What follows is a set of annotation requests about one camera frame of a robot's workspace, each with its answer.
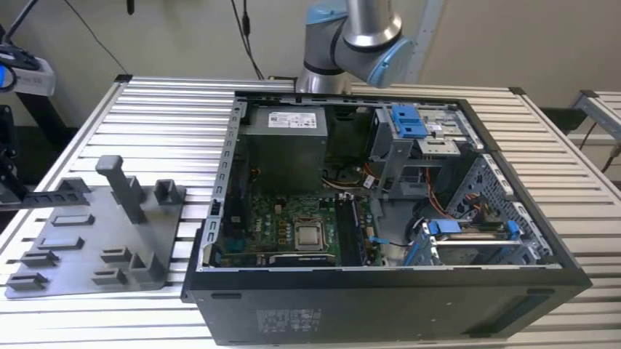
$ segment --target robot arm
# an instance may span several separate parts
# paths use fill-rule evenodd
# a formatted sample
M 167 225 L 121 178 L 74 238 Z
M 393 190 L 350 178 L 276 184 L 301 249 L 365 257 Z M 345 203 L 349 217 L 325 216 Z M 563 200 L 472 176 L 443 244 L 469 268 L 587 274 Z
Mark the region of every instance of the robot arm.
M 373 87 L 390 86 L 408 69 L 415 49 L 401 31 L 390 0 L 328 0 L 312 5 L 297 91 L 348 92 L 346 72 Z

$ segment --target aluminum workbench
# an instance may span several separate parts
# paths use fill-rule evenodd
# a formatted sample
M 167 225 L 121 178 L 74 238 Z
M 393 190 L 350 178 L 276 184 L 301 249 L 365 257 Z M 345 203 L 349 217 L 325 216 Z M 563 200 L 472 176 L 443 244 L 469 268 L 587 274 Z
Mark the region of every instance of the aluminum workbench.
M 621 92 L 580 91 L 573 107 L 583 109 L 616 141 L 621 142 Z
M 134 77 L 115 82 L 38 190 L 63 177 L 103 185 L 98 157 L 119 154 L 141 183 L 173 178 L 189 187 L 169 285 L 154 292 L 5 298 L 6 280 L 51 214 L 23 211 L 0 235 L 0 344 L 43 348 L 213 348 L 194 305 L 179 301 L 190 247 L 208 215 L 236 90 L 293 91 L 290 81 Z M 543 212 L 592 277 L 593 288 L 507 342 L 384 343 L 340 348 L 621 348 L 621 193 L 527 95 L 515 89 L 354 84 L 357 95 L 467 98 Z M 334 348 L 334 345 L 314 348 Z

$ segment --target blue tab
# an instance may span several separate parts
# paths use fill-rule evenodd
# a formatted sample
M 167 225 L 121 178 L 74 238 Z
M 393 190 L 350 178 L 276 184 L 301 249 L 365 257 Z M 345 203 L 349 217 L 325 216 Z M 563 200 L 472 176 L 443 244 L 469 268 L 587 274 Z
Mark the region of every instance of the blue tab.
M 457 234 L 463 232 L 460 222 L 456 220 L 435 220 L 435 222 L 439 225 L 441 234 Z
M 378 244 L 390 244 L 390 241 L 386 240 L 385 238 L 380 238 L 377 236 L 369 236 L 369 241 L 370 242 L 377 242 Z
M 427 138 L 428 128 L 413 105 L 393 104 L 393 121 L 400 128 L 401 138 Z
M 439 223 L 435 220 L 431 221 L 431 223 L 429 223 L 429 233 L 432 235 L 436 235 L 437 233 L 440 233 Z
M 517 240 L 520 238 L 520 226 L 515 220 L 507 222 L 507 228 L 509 230 L 509 240 Z
M 417 251 L 419 251 L 419 244 L 416 244 L 415 246 L 412 246 L 412 250 L 411 250 L 411 252 L 408 253 L 406 262 L 404 263 L 405 266 L 409 266 L 409 265 L 411 265 L 412 260 L 415 259 L 415 255 L 417 254 Z

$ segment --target barcode sticker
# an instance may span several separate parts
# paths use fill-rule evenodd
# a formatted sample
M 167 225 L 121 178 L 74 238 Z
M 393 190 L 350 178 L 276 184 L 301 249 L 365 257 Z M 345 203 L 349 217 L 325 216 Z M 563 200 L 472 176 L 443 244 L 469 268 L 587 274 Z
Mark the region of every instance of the barcode sticker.
M 269 127 L 290 129 L 317 129 L 318 118 L 314 113 L 274 112 L 269 116 Z
M 365 180 L 365 183 L 362 184 L 362 186 L 366 189 L 370 189 L 374 181 L 376 181 L 376 177 L 373 177 L 372 175 L 368 175 L 368 179 Z

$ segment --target cable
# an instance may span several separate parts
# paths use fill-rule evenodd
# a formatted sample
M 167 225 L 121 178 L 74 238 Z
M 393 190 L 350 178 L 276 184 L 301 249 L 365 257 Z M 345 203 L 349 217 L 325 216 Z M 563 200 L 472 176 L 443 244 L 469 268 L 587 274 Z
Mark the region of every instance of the cable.
M 257 77 L 260 80 L 265 80 L 264 73 L 261 72 L 261 69 L 258 67 L 258 64 L 254 60 L 253 56 L 253 48 L 250 47 L 250 18 L 248 16 L 248 4 L 246 1 L 244 2 L 244 24 L 245 27 L 242 29 L 242 22 L 240 21 L 240 13 L 237 11 L 237 5 L 236 5 L 236 0 L 232 0 L 232 6 L 233 6 L 233 12 L 236 13 L 236 21 L 237 21 L 237 27 L 240 29 L 240 36 L 242 37 L 242 42 L 244 42 L 244 49 L 246 50 L 246 54 L 250 58 L 250 62 L 253 63 L 253 68 L 254 72 L 257 74 Z
M 460 219 L 463 219 L 464 217 L 468 216 L 469 213 L 477 211 L 477 209 L 469 209 L 468 211 L 465 211 L 465 213 L 463 213 L 463 215 L 460 216 Z
M 432 203 L 432 206 L 435 207 L 436 211 L 449 218 L 451 220 L 455 219 L 451 215 L 445 213 L 445 209 L 443 208 L 443 205 L 439 203 L 439 199 L 436 198 L 435 191 L 432 190 L 432 176 L 429 174 L 429 167 L 428 167 L 428 193 L 429 193 L 429 202 Z
M 15 34 L 18 28 L 21 27 L 25 18 L 29 16 L 29 13 L 31 13 L 33 7 L 38 4 L 38 2 L 39 0 L 31 0 L 31 2 L 29 2 L 27 6 L 23 8 L 22 13 L 18 15 L 15 22 L 13 23 L 10 29 L 2 37 L 3 44 L 9 44 L 11 42 L 11 37 Z
M 87 30 L 91 32 L 91 35 L 95 39 L 95 41 L 98 42 L 99 46 L 102 46 L 102 49 L 105 49 L 105 51 L 109 53 L 110 57 L 115 60 L 117 64 L 119 65 L 121 69 L 123 70 L 123 73 L 129 74 L 127 73 L 127 69 L 123 67 L 123 64 L 121 64 L 119 60 L 117 59 L 115 55 L 110 52 L 109 48 L 106 48 L 106 46 L 103 45 L 103 43 L 99 41 L 98 39 L 98 36 L 95 35 L 95 32 L 93 31 L 91 27 L 89 26 L 87 24 L 87 21 L 82 18 L 82 15 L 81 13 L 78 12 L 77 8 L 73 6 L 73 4 L 70 3 L 70 0 L 63 0 L 67 4 L 67 6 L 71 8 L 71 10 L 74 11 L 74 13 L 77 14 L 78 18 L 81 19 L 82 23 L 85 24 L 85 26 L 87 27 Z
M 393 246 L 398 246 L 398 247 L 409 247 L 409 245 L 402 245 L 392 241 L 389 242 L 389 244 L 392 244 Z
M 417 220 L 416 217 L 412 217 L 412 218 L 411 218 L 411 221 L 409 221 L 408 224 L 406 224 L 406 231 L 405 231 L 405 237 L 406 237 L 406 241 L 408 241 L 408 242 L 412 242 L 412 238 L 411 238 L 411 237 L 412 237 L 412 233 L 413 233 L 415 229 L 417 228 L 417 226 L 419 226 L 419 225 L 421 224 L 421 222 L 424 221 L 424 219 L 425 219 L 425 217 L 419 218 L 419 220 Z
M 13 66 L 5 64 L 3 61 L 0 61 L 0 69 L 2 69 L 2 67 L 5 67 L 7 69 L 7 71 L 11 74 L 11 79 L 13 79 L 11 84 L 9 84 L 5 87 L 0 87 L 0 93 L 5 93 L 5 92 L 11 92 L 15 89 L 15 87 L 18 85 L 18 74 L 17 74 L 17 71 L 13 69 Z
M 615 160 L 615 156 L 611 156 L 609 159 L 605 161 L 604 167 L 601 168 L 601 173 L 605 173 L 612 165 L 612 160 Z
M 329 180 L 326 180 L 325 178 L 321 179 L 324 181 L 324 183 L 326 183 L 329 186 L 332 186 L 334 189 L 340 189 L 340 190 L 352 190 L 352 189 L 358 189 L 358 188 L 362 188 L 362 187 L 357 187 L 357 186 L 344 186 L 344 185 L 337 185 L 334 184 L 333 182 L 330 182 Z
M 596 127 L 597 125 L 599 125 L 599 123 L 595 122 L 593 125 L 591 126 L 591 129 L 587 131 L 587 134 L 585 134 L 584 139 L 583 139 L 583 143 L 580 144 L 580 147 L 579 147 L 580 150 L 583 150 L 583 147 L 584 147 L 584 144 L 585 144 L 585 142 L 587 142 L 587 139 L 589 138 L 589 135 L 591 135 L 591 133 L 593 132 L 593 129 L 595 129 L 595 127 Z
M 376 174 L 374 174 L 373 171 L 372 171 L 372 167 L 369 166 L 369 164 L 368 164 L 366 162 L 365 162 L 364 169 L 365 169 L 365 172 L 368 173 L 368 175 L 370 175 L 373 178 L 376 178 L 377 180 L 380 180 L 380 177 L 376 176 Z

